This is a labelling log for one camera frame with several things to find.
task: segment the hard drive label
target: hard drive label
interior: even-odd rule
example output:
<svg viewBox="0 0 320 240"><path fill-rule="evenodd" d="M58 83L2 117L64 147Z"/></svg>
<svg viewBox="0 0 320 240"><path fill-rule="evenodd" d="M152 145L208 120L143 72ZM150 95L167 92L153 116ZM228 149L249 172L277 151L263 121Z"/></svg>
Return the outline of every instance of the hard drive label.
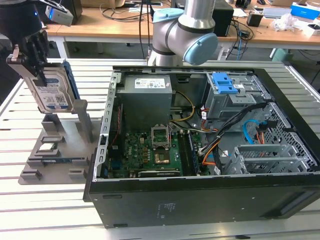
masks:
<svg viewBox="0 0 320 240"><path fill-rule="evenodd" d="M68 103L65 95L60 91L60 82L58 79L48 78L46 79L47 86L38 86L38 94L43 100L46 107L50 109L66 109Z"/></svg>

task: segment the blue drive bracket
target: blue drive bracket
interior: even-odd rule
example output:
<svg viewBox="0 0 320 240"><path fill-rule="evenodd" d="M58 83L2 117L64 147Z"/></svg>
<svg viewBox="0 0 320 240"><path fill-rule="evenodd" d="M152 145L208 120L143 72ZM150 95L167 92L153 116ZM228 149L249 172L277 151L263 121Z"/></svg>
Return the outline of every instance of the blue drive bracket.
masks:
<svg viewBox="0 0 320 240"><path fill-rule="evenodd" d="M226 73L216 72L212 74L212 81L219 94L237 94L238 90L233 86L232 79Z"/></svg>

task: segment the wooden desk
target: wooden desk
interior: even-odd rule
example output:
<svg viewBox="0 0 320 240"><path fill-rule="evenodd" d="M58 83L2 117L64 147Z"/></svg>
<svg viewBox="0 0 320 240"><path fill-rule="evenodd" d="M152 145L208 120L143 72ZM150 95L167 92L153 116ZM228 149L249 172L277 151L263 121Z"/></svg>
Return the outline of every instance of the wooden desk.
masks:
<svg viewBox="0 0 320 240"><path fill-rule="evenodd" d="M248 10L257 4L253 0ZM138 15L138 13L124 12L115 14L115 18L125 18ZM247 24L247 18L238 18L239 22ZM275 31L270 27L272 19L261 20L259 27L251 27L254 37L248 43L253 48L284 48L320 50L320 36L305 37L302 32L295 29L294 32ZM150 24L150 38L153 36L153 25ZM148 42L147 21L141 23L141 38L143 43ZM61 26L56 32L56 42L62 58L68 58L69 53L66 42L96 42L96 43L139 43L139 22L118 22L102 16L98 8L84 8L77 25L71 27ZM230 48L237 39L234 27L230 27L227 37L219 37L219 42L224 48Z"/></svg>
<svg viewBox="0 0 320 240"><path fill-rule="evenodd" d="M53 38L51 38L51 37L57 35L57 31L59 30L60 27L61 27L61 25L59 25L59 24L48 24L46 26L45 30L48 33L49 41L54 41ZM8 38L6 36L0 34L0 39L8 39Z"/></svg>

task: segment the white paper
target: white paper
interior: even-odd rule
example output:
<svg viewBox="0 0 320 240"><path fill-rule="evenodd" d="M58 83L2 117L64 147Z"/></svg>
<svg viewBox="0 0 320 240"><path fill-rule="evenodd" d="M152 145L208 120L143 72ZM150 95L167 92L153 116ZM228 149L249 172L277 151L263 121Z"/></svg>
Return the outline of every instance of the white paper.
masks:
<svg viewBox="0 0 320 240"><path fill-rule="evenodd" d="M234 10L233 12L234 17L245 18L248 16L241 8L234 8L233 10Z"/></svg>

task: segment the yellow cable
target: yellow cable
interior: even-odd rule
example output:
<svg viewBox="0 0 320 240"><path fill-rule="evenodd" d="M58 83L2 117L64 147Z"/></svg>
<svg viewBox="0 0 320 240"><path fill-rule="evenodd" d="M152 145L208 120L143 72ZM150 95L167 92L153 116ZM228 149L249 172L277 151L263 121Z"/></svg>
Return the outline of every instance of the yellow cable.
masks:
<svg viewBox="0 0 320 240"><path fill-rule="evenodd" d="M189 102L189 103L191 104L191 106L192 106L192 112L191 112L190 116L187 116L187 117L181 118L181 119L172 119L172 120L170 120L170 122L183 122L183 121L186 121L186 120L188 120L188 119L190 119L190 118L193 117L193 115L195 114L195 106L194 106L194 104L192 103L192 101L191 101L185 94L183 94L183 93L180 92L180 91L176 91L176 92L179 93L179 94L181 94L182 96L185 97L185 99L188 100L188 102Z"/></svg>

